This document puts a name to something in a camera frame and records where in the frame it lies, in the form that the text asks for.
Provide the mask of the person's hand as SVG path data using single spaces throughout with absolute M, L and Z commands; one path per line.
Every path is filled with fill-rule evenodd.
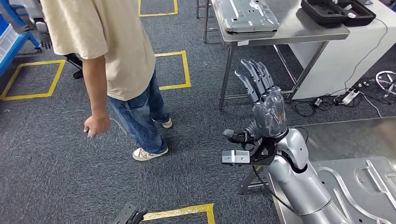
M 86 119 L 83 131 L 87 137 L 93 138 L 95 135 L 105 133 L 109 127 L 110 119 L 107 113 L 95 114 Z

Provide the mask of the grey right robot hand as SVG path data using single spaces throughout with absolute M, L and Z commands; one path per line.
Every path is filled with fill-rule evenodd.
M 254 144 L 262 138 L 276 138 L 287 132 L 284 99 L 281 89 L 275 86 L 267 67 L 252 59 L 241 59 L 251 81 L 243 74 L 234 74 L 242 82 L 252 103 L 254 120 L 239 133 L 226 129 L 223 136 L 231 143 Z

